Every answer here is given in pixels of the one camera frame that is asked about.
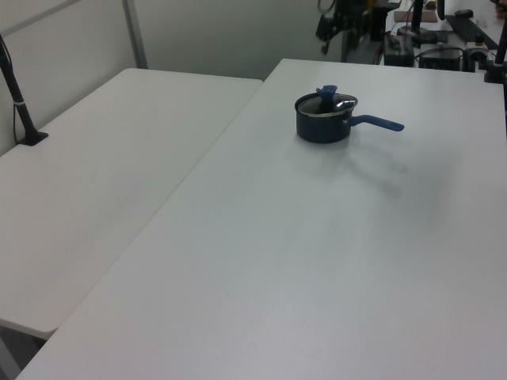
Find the black Panda gripper body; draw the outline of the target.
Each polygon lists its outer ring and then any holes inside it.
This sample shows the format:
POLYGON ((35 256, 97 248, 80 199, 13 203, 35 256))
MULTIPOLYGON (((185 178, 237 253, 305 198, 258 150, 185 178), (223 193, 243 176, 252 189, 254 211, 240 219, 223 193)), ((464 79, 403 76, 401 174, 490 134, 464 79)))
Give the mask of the black Panda gripper body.
POLYGON ((318 39, 333 39, 339 32, 352 31, 364 36, 371 28, 369 1, 317 1, 320 13, 315 35, 318 39))

